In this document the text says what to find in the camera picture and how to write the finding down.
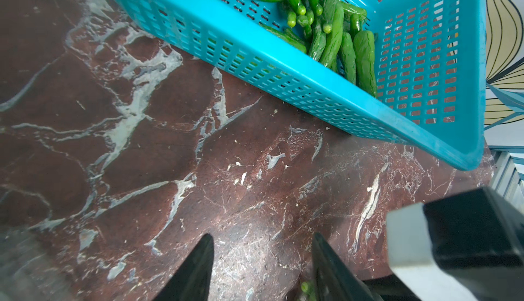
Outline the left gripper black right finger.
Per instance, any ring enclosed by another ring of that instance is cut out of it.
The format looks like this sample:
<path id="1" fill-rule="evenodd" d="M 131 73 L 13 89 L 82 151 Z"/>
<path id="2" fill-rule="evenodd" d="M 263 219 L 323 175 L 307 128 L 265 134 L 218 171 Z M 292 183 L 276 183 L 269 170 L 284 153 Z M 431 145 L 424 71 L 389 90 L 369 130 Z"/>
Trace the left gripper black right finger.
<path id="1" fill-rule="evenodd" d="M 381 300 L 349 271 L 320 233 L 312 238 L 312 264 L 317 300 Z"/>

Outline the teal perforated plastic basket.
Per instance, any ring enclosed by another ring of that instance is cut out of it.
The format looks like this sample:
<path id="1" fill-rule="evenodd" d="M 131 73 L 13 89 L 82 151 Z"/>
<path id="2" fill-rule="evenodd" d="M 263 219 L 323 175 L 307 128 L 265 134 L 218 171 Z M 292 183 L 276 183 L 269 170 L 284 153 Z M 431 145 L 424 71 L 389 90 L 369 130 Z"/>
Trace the teal perforated plastic basket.
<path id="1" fill-rule="evenodd" d="M 115 0 L 140 28 L 357 137 L 469 171 L 486 0 Z"/>

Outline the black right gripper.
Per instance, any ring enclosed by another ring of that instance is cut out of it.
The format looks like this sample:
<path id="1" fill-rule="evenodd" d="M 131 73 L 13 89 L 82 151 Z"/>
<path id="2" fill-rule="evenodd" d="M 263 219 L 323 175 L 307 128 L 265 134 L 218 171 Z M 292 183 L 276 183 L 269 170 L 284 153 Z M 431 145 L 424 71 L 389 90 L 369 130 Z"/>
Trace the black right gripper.
<path id="1" fill-rule="evenodd" d="M 523 213 L 487 187 L 388 213 L 384 298 L 522 300 Z"/>

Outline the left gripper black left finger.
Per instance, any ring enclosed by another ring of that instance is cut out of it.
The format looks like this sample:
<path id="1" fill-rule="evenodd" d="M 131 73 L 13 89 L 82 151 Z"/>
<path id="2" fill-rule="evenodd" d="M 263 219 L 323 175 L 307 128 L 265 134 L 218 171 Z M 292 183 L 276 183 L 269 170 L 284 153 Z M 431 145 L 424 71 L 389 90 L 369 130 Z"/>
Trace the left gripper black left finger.
<path id="1" fill-rule="evenodd" d="M 154 300 L 208 300 L 214 264 L 214 239 L 204 234 Z"/>

